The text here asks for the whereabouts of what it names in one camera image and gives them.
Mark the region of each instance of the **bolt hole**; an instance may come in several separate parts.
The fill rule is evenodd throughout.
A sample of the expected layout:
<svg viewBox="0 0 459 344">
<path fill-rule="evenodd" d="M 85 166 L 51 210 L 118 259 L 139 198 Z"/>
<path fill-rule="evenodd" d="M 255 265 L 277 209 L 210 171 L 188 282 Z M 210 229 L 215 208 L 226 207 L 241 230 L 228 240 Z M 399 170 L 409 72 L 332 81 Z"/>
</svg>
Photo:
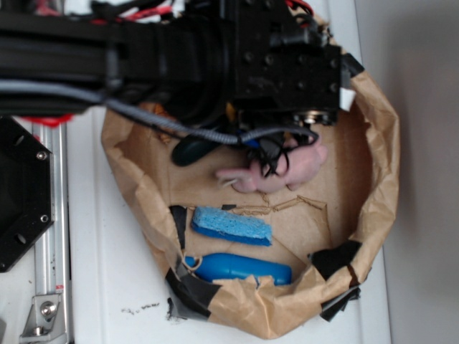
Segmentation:
<svg viewBox="0 0 459 344">
<path fill-rule="evenodd" d="M 24 135 L 21 135 L 18 138 L 16 138 L 16 140 L 14 140 L 14 145 L 18 146 L 22 143 L 22 141 L 24 141 Z"/>
<path fill-rule="evenodd" d="M 16 234 L 14 236 L 14 240 L 18 242 L 18 244 L 25 245 L 27 243 L 26 238 L 22 234 Z"/>
</svg>

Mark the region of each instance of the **black octagonal plate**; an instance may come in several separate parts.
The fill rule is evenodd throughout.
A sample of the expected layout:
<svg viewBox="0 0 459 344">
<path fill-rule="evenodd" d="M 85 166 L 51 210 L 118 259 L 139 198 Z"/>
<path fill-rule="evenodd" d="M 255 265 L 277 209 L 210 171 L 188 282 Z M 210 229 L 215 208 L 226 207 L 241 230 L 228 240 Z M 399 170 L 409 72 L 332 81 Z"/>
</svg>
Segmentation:
<svg viewBox="0 0 459 344">
<path fill-rule="evenodd" d="M 16 121 L 0 116 L 0 272 L 52 223 L 51 158 Z"/>
</svg>

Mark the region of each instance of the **red wire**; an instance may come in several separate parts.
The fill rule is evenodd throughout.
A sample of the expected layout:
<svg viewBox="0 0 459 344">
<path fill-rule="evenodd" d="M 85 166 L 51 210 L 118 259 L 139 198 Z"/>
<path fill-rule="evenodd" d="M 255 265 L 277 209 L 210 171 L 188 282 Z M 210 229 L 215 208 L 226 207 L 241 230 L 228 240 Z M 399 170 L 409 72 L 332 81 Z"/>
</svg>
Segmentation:
<svg viewBox="0 0 459 344">
<path fill-rule="evenodd" d="M 37 13 L 42 16 L 60 16 L 58 11 L 48 7 L 47 0 L 37 0 Z"/>
<path fill-rule="evenodd" d="M 163 6 L 163 7 L 154 7 L 152 9 L 144 9 L 143 11 L 136 12 L 124 18 L 130 22 L 135 22 L 139 19 L 148 18 L 150 16 L 162 16 L 164 14 L 169 14 L 172 12 L 171 6 Z"/>
<path fill-rule="evenodd" d="M 56 128 L 61 123 L 66 123 L 73 118 L 73 115 L 68 113 L 61 117 L 22 117 L 32 123 L 46 125 L 47 127 Z"/>
<path fill-rule="evenodd" d="M 314 15 L 313 8 L 307 2 L 304 2 L 302 0 L 285 0 L 285 2 L 287 4 L 287 6 L 289 6 L 291 9 L 296 9 L 296 7 L 300 7 L 302 9 L 306 10 L 307 12 L 309 12 L 309 14 L 311 16 Z"/>
</svg>

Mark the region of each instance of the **stuffed animal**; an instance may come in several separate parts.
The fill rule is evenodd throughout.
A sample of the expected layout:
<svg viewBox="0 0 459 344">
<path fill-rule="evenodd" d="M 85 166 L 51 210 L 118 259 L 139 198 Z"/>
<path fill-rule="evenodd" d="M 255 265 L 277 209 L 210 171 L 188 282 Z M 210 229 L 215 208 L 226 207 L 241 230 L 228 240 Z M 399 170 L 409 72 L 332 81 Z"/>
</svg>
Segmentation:
<svg viewBox="0 0 459 344">
<path fill-rule="evenodd" d="M 312 145 L 298 146 L 298 142 L 291 138 L 284 143 L 284 147 L 293 148 L 287 153 L 287 158 L 282 155 L 278 161 L 275 174 L 264 177 L 264 171 L 260 162 L 253 160 L 249 168 L 226 168 L 216 173 L 219 184 L 222 186 L 232 185 L 235 190 L 243 193 L 262 191 L 271 193 L 287 186 L 294 191 L 302 183 L 311 180 L 319 172 L 325 162 L 328 149 L 318 139 Z"/>
</svg>

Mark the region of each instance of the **black electrical tape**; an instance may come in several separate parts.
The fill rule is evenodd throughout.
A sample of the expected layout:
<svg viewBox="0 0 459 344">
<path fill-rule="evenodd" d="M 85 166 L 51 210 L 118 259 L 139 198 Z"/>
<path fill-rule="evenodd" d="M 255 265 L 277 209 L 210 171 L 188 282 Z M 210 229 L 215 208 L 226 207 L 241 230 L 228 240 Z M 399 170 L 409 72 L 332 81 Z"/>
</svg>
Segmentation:
<svg viewBox="0 0 459 344">
<path fill-rule="evenodd" d="M 360 288 L 355 288 L 345 292 L 342 295 L 322 304 L 322 309 L 324 311 L 321 313 L 321 317 L 324 320 L 331 322 L 340 310 L 344 310 L 346 308 L 349 301 L 357 300 L 359 298 Z"/>
<path fill-rule="evenodd" d="M 355 77 L 365 70 L 364 66 L 349 53 L 341 56 L 341 63 L 350 71 L 351 77 Z"/>
<path fill-rule="evenodd" d="M 185 248 L 185 230 L 186 230 L 186 208 L 183 206 L 170 206 L 169 210 L 175 221 L 177 235 L 179 236 L 180 248 Z"/>
<path fill-rule="evenodd" d="M 335 249 L 324 249 L 309 256 L 312 264 L 327 280 L 332 274 L 351 264 L 361 247 L 360 242 L 348 240 Z"/>
<path fill-rule="evenodd" d="M 176 273 L 180 279 L 171 269 L 166 275 L 167 285 L 174 303 L 173 316 L 207 320 L 211 315 L 207 308 L 220 286 L 196 278 L 181 262 L 177 264 Z"/>
</svg>

